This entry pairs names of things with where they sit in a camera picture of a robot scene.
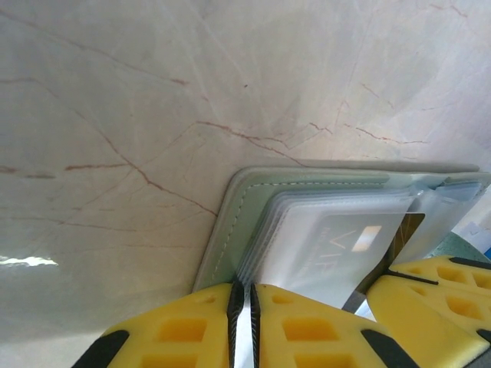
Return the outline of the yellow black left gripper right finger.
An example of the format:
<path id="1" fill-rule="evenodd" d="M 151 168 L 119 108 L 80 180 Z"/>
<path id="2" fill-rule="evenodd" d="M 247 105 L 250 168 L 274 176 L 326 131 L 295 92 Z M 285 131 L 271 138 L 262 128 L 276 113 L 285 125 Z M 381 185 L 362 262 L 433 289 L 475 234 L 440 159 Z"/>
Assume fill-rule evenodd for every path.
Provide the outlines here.
<path id="1" fill-rule="evenodd" d="M 269 284 L 250 287 L 256 367 L 415 367 L 380 324 Z"/>

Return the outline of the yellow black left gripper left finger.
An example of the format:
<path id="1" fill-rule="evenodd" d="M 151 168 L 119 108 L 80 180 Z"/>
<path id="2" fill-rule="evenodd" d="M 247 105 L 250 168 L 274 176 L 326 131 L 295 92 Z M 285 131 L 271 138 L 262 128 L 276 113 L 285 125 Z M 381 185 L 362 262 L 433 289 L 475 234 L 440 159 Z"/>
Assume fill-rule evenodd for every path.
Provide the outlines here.
<path id="1" fill-rule="evenodd" d="M 76 367 L 233 367 L 241 283 L 222 283 L 109 327 Z"/>

